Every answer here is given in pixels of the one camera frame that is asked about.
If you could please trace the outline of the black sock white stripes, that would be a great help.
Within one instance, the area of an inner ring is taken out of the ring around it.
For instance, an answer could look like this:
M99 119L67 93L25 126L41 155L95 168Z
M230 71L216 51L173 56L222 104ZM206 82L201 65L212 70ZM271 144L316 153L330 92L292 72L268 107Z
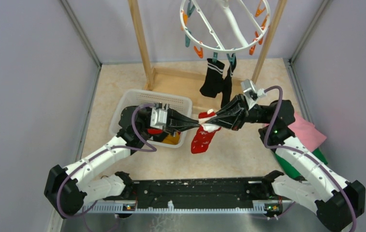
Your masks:
M220 107L223 108L225 105L227 105L231 100L231 94L232 94L232 76L234 74L235 68L236 68L236 57L234 57L233 62L230 62L230 66L227 71L227 75L223 80L223 90L222 90L222 99Z

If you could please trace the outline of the red Santa snowflake sock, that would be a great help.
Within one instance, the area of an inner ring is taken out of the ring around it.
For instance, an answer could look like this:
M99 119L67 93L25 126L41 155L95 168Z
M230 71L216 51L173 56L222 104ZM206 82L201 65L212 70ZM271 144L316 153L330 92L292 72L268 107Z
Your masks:
M216 132L221 130L220 126L207 123L208 120L217 116L213 109L209 109L206 112L201 112L198 115L199 128L191 142L191 153L199 154L208 150L209 145Z

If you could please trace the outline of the round white clip hanger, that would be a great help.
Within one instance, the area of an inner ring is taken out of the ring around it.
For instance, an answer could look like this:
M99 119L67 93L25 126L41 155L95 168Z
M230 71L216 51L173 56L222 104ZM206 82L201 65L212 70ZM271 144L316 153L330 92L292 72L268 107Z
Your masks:
M271 24L267 0L183 0L179 6L184 46L199 58L215 61L236 53L253 55L262 45Z

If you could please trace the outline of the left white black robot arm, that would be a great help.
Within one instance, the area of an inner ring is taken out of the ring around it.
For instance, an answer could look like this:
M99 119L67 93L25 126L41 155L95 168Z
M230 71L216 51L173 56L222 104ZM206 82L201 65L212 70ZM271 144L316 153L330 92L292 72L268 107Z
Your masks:
M197 119L161 103L126 107L119 124L120 131L90 155L67 166L56 165L50 169L44 195L61 218L80 217L84 205L106 197L130 198L133 181L127 173L118 172L100 180L95 177L137 151L156 152L148 142L151 129L176 135L200 126Z

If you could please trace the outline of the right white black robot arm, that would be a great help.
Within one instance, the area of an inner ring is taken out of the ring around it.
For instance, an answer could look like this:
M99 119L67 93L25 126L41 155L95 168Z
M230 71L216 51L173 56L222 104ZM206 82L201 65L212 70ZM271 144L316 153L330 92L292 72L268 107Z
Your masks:
M286 160L305 179L305 183L280 175L263 183L262 195L274 199L278 195L291 199L313 212L332 232L353 232L357 218L365 208L365 186L350 182L332 171L310 152L289 128L295 121L289 101L278 100L270 105L248 104L244 99L232 100L217 112L201 119L201 125L237 131L245 123L264 123L258 130L263 145Z

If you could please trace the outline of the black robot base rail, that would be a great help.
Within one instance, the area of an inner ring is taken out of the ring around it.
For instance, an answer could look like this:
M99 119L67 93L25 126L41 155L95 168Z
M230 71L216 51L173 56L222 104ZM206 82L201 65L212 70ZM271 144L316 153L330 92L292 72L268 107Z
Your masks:
M268 217L282 214L283 197L263 177L140 180L106 201L135 201L138 209L251 210L261 203Z

